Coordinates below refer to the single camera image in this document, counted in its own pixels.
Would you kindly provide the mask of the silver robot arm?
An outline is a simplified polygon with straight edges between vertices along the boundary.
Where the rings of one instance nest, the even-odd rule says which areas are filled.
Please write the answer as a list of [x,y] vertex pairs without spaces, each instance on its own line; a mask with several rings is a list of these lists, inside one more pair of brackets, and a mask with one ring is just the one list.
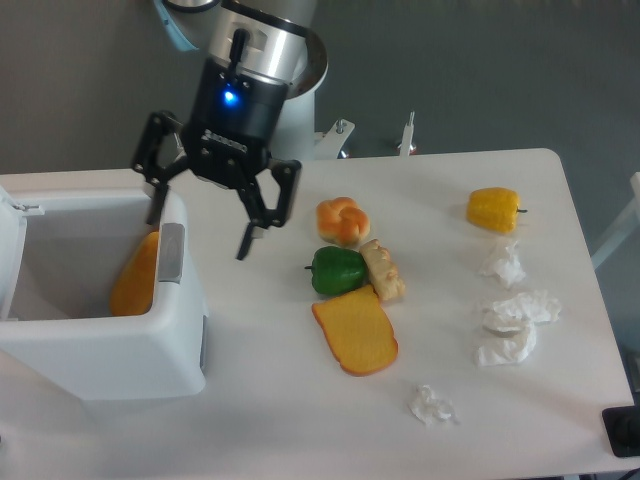
[[238,259],[256,229],[286,224],[302,165],[270,147],[308,32],[267,7],[221,2],[189,120],[151,113],[131,161],[152,188],[148,224],[159,224],[169,183],[186,170],[238,193],[249,219]]

